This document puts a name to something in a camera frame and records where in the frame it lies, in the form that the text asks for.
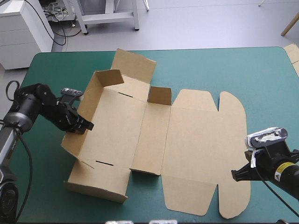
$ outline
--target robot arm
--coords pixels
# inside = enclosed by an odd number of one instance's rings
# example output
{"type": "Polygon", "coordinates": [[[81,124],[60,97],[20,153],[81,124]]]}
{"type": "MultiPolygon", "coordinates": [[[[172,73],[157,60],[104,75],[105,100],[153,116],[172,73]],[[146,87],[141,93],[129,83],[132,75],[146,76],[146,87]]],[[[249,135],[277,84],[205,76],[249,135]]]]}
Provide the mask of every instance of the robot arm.
{"type": "Polygon", "coordinates": [[[61,93],[62,96],[56,98],[47,85],[35,84],[23,88],[18,85],[14,99],[10,99],[13,104],[4,117],[0,130],[1,223],[16,222],[18,189],[14,181],[17,178],[9,169],[9,162],[19,136],[32,128],[38,115],[41,114],[63,131],[84,134],[86,129],[93,129],[93,123],[81,117],[72,106],[83,92],[64,88],[61,93]]]}

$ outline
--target metal frame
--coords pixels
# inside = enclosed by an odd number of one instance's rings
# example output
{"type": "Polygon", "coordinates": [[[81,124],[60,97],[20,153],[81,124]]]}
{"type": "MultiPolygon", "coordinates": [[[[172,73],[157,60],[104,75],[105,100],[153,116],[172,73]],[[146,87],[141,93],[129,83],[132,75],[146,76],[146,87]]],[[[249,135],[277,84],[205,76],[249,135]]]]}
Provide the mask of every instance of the metal frame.
{"type": "MultiPolygon", "coordinates": [[[[82,33],[88,34],[87,25],[88,24],[100,24],[109,22],[124,22],[134,20],[135,30],[139,30],[139,20],[138,20],[138,10],[137,10],[137,0],[132,0],[132,12],[122,12],[116,13],[120,0],[117,1],[116,6],[114,5],[114,0],[106,0],[105,13],[104,14],[93,14],[84,15],[80,0],[71,0],[74,6],[78,22],[80,24],[82,33]]],[[[149,11],[148,0],[143,0],[146,10],[149,11]]]]}

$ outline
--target unfolded cardboard box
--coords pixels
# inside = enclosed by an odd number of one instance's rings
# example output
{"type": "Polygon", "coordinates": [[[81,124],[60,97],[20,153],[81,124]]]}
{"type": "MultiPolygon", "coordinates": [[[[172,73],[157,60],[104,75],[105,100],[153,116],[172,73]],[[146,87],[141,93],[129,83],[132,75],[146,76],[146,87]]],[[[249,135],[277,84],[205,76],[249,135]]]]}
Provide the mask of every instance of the unfolded cardboard box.
{"type": "Polygon", "coordinates": [[[217,110],[207,91],[151,87],[156,62],[117,50],[111,70],[96,71],[78,112],[95,125],[67,133],[62,146],[77,157],[65,187],[123,203],[131,170],[162,175],[168,209],[205,215],[219,187],[225,218],[248,205],[250,182],[230,170],[246,163],[246,115],[240,101],[220,95],[217,110]]]}

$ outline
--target cardboard flap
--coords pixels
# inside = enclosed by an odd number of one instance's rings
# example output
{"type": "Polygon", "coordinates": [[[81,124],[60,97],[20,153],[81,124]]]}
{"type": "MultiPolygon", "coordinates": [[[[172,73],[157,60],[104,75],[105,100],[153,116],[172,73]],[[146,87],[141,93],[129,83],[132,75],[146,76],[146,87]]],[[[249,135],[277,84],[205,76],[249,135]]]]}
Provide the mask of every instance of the cardboard flap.
{"type": "Polygon", "coordinates": [[[151,86],[149,90],[149,103],[171,105],[171,88],[151,86]]]}
{"type": "Polygon", "coordinates": [[[172,106],[217,111],[212,95],[208,91],[181,90],[172,106]]]}
{"type": "Polygon", "coordinates": [[[218,185],[219,212],[224,218],[233,218],[243,212],[250,201],[250,181],[221,182],[218,185]]]}
{"type": "Polygon", "coordinates": [[[104,163],[94,164],[94,168],[76,161],[68,182],[126,195],[130,170],[104,163]]]}
{"type": "Polygon", "coordinates": [[[115,53],[111,69],[119,69],[125,76],[150,83],[157,62],[146,57],[118,49],[115,53]]]}
{"type": "Polygon", "coordinates": [[[171,106],[147,103],[131,169],[161,174],[171,106]]]}
{"type": "Polygon", "coordinates": [[[121,71],[118,69],[96,71],[94,74],[98,77],[103,87],[124,83],[121,71]]]}
{"type": "Polygon", "coordinates": [[[220,99],[219,99],[219,111],[226,113],[228,116],[229,114],[233,117],[235,115],[239,115],[237,118],[246,118],[245,116],[245,110],[242,105],[242,103],[239,101],[237,97],[235,97],[233,94],[229,92],[221,92],[220,93],[220,99]]]}
{"type": "MultiPolygon", "coordinates": [[[[202,91],[192,95],[206,96],[203,102],[212,101],[210,94],[202,91]]],[[[244,157],[244,137],[247,135],[244,108],[228,92],[220,95],[220,111],[207,110],[209,104],[206,103],[201,110],[199,107],[195,109],[193,101],[191,109],[183,104],[183,99],[179,100],[179,105],[184,107],[171,108],[162,175],[227,186],[221,189],[219,209],[224,218],[232,218],[246,208],[250,197],[250,182],[243,182],[239,188],[239,183],[231,178],[230,172],[247,163],[244,157]],[[233,199],[230,198],[237,198],[239,202],[231,203],[233,199]]],[[[209,194],[209,190],[202,189],[201,193],[209,194]]],[[[186,194],[188,198],[193,195],[191,191],[190,195],[186,194]]],[[[199,205],[203,206],[201,209],[206,208],[205,204],[202,201],[199,205]]],[[[183,203],[177,205],[178,211],[186,211],[185,208],[183,203]]],[[[186,212],[192,213],[193,210],[190,208],[186,212]]]]}
{"type": "Polygon", "coordinates": [[[72,183],[72,182],[64,182],[64,187],[76,193],[85,194],[93,197],[99,197],[99,198],[103,198],[118,203],[124,203],[128,198],[125,195],[117,194],[108,190],[103,190],[91,186],[72,183]]]}
{"type": "Polygon", "coordinates": [[[204,216],[209,208],[216,184],[162,175],[166,207],[170,210],[204,216]]]}

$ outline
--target yellow sticker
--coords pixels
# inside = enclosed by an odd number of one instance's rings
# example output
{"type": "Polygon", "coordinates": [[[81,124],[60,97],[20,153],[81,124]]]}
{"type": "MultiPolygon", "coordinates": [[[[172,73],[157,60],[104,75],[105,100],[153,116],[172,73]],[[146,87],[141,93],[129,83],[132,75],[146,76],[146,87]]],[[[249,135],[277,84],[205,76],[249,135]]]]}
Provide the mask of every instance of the yellow sticker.
{"type": "Polygon", "coordinates": [[[277,167],[276,172],[275,172],[275,175],[274,175],[275,180],[280,181],[280,176],[281,176],[282,172],[283,172],[287,167],[289,167],[289,166],[293,166],[293,165],[295,165],[295,163],[293,163],[293,162],[285,162],[285,163],[280,164],[280,166],[277,167]]]}

